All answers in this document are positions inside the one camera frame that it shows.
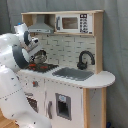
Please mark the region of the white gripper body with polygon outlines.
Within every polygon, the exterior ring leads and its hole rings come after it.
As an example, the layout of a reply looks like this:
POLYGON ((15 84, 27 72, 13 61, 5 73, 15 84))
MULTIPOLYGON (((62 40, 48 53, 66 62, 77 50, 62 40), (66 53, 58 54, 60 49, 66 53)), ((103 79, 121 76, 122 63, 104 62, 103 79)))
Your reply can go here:
POLYGON ((31 52, 39 45, 39 39, 33 37, 30 44, 28 45, 28 51, 31 52))

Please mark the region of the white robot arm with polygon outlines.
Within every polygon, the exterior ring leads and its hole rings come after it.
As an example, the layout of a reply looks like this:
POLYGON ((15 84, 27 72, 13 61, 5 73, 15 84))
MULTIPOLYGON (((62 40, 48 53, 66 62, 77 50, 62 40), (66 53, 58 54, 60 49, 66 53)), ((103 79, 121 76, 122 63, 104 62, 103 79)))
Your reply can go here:
POLYGON ((15 26, 15 34, 0 35, 0 109, 19 128, 52 128, 50 120, 29 105, 16 76, 39 51, 38 45, 38 39, 30 36, 25 23, 15 26))

